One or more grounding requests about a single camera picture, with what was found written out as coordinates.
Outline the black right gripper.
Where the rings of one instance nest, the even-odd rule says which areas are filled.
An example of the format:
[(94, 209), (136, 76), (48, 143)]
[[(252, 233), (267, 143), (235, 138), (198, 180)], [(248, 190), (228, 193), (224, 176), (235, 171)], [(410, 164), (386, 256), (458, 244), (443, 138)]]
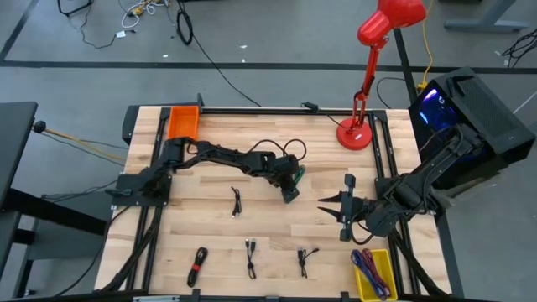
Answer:
[(373, 211), (373, 203), (370, 200), (364, 200), (353, 196), (356, 186), (356, 178), (352, 174), (345, 174), (344, 185), (346, 189), (340, 191), (337, 195), (320, 198), (319, 202), (341, 203), (340, 211), (318, 206), (319, 210), (336, 218), (341, 223), (340, 240), (343, 242), (354, 241), (357, 239), (353, 235), (352, 224), (358, 222), (359, 218), (364, 219), (365, 215)]

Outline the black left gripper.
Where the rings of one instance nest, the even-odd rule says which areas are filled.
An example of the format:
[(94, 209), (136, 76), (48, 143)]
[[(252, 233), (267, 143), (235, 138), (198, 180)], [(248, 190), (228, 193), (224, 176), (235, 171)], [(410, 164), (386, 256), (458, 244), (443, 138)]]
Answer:
[(295, 176), (299, 171), (299, 161), (292, 154), (276, 158), (272, 163), (272, 171), (268, 181), (271, 185), (283, 190), (283, 198), (286, 204), (289, 204), (300, 194), (295, 183)]

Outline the black USB cable end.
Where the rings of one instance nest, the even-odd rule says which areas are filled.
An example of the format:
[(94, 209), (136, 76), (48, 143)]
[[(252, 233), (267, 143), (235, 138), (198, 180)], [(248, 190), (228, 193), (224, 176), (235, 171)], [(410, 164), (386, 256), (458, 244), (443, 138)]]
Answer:
[(306, 267), (305, 267), (306, 259), (311, 254), (317, 253), (318, 251), (319, 251), (318, 247), (315, 247), (313, 250), (311, 250), (309, 252), (304, 248), (299, 248), (297, 250), (297, 257), (298, 257), (298, 262), (299, 262), (299, 266), (300, 266), (300, 275), (301, 275), (302, 278), (304, 278), (304, 279), (308, 278), (307, 270), (306, 270)]

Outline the black USB cable two plugs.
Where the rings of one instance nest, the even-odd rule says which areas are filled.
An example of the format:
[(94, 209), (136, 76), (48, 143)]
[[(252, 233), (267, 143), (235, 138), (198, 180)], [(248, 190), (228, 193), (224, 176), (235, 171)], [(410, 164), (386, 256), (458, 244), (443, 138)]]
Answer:
[(248, 277), (250, 279), (256, 279), (257, 275), (255, 272), (255, 267), (253, 263), (253, 254), (256, 250), (256, 241), (254, 239), (246, 239), (245, 246), (247, 249), (247, 268), (248, 268)]

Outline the red desk lamp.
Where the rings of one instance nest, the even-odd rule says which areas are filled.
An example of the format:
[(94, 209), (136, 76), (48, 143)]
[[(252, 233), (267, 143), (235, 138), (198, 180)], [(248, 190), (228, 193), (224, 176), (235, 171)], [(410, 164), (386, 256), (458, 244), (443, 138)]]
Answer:
[(358, 41), (370, 51), (361, 89), (353, 97), (352, 117), (343, 120), (336, 138), (340, 145), (350, 150), (366, 148), (373, 140), (373, 130), (365, 122), (365, 112), (381, 49), (388, 43), (388, 33), (406, 28), (426, 17), (422, 0), (378, 0), (373, 14), (357, 30)]

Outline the yellow plastic bin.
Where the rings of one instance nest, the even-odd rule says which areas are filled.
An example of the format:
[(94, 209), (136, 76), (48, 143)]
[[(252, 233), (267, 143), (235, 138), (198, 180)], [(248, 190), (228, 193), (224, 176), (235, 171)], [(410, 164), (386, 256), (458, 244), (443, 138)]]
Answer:
[(351, 260), (362, 302), (387, 302), (398, 299), (389, 251), (354, 249)]

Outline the orange plastic bin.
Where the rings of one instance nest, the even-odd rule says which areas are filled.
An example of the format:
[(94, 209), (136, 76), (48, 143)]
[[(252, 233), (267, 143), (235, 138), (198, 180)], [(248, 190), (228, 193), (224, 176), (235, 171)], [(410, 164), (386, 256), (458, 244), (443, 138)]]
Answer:
[(198, 139), (200, 109), (197, 106), (177, 106), (170, 109), (168, 139)]

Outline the black computer tower blue light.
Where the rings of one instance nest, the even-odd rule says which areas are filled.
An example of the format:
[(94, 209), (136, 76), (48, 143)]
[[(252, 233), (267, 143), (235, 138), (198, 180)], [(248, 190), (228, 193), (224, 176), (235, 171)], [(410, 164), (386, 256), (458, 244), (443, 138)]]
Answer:
[(487, 178), (524, 160), (535, 135), (503, 104), (470, 68), (464, 67), (429, 82), (408, 108), (419, 148), (426, 161), (444, 144), (449, 127), (466, 124), (483, 139), (482, 148), (458, 159), (433, 183), (447, 190)]

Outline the grey desk leg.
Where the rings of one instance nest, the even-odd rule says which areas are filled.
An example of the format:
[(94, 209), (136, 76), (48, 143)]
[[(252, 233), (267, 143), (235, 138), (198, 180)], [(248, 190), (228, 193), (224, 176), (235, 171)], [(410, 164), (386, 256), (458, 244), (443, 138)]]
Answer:
[(444, 28), (453, 31), (485, 32), (496, 34), (518, 33), (529, 24), (520, 21), (502, 20), (504, 13), (516, 0), (495, 0), (491, 8), (478, 19), (448, 19)]

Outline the wooden stick with black ball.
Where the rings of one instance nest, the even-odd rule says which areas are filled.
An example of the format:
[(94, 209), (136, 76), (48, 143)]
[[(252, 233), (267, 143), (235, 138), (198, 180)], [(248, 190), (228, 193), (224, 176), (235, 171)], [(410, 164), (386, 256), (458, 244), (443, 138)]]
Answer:
[(102, 146), (106, 146), (109, 148), (116, 148), (116, 149), (121, 149), (121, 150), (126, 150), (126, 148), (112, 145), (109, 143), (76, 138), (69, 134), (61, 133), (61, 132), (48, 128), (45, 121), (35, 122), (33, 125), (33, 131), (37, 134), (42, 134), (46, 136), (47, 138), (53, 138), (57, 142), (66, 143), (70, 145), (71, 147), (79, 149), (87, 154), (95, 155), (100, 159), (105, 159), (105, 160), (112, 161), (115, 163), (119, 163), (120, 161), (122, 162), (125, 161), (123, 157), (116, 155), (116, 154), (110, 154), (107, 151), (99, 149), (97, 145), (102, 145)]

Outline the black side desk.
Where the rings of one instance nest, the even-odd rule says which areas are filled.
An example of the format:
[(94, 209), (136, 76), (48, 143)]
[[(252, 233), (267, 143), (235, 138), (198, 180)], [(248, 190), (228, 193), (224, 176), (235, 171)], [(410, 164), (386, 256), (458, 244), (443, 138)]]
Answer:
[(0, 279), (14, 244), (27, 247), (16, 273), (16, 298), (32, 292), (27, 284), (35, 261), (92, 256), (84, 273), (53, 296), (62, 299), (96, 265), (111, 217), (110, 199), (93, 189), (47, 200), (12, 187), (37, 107), (35, 102), (0, 103)]

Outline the black aluminium table frame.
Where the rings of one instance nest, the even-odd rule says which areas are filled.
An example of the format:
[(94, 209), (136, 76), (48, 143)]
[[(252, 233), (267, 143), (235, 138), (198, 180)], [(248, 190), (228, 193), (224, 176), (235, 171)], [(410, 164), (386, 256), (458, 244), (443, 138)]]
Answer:
[[(351, 250), (342, 242), (336, 220), (319, 210), (320, 198), (343, 189), (345, 174), (357, 179), (355, 193), (372, 198), (379, 174), (409, 172), (420, 163), (406, 110), (388, 110), (377, 121), (378, 139), (361, 151), (343, 148), (336, 123), (348, 110), (327, 116), (300, 108), (207, 107), (199, 137), (241, 151), (258, 146), (277, 151), (287, 145), (306, 167), (299, 196), (289, 204), (266, 180), (238, 169), (201, 163), (172, 179), (170, 202), (163, 209), (155, 248), (143, 253), (134, 277), (151, 294), (188, 300), (294, 298), (356, 301)], [(256, 241), (256, 279), (248, 277), (246, 239)], [(297, 250), (317, 253), (300, 275)]]

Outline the black upright post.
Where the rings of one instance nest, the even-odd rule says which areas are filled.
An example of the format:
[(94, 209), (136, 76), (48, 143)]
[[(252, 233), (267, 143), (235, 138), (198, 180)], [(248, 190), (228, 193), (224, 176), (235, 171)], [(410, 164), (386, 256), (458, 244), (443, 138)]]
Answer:
[(403, 35), (400, 29), (394, 30), (394, 38), (396, 42), (397, 51), (399, 53), (404, 80), (406, 82), (407, 92), (409, 95), (409, 101), (411, 104), (413, 104), (417, 100), (418, 93), (415, 88), (414, 77), (412, 75), (412, 70), (409, 64), (409, 58), (406, 52)]

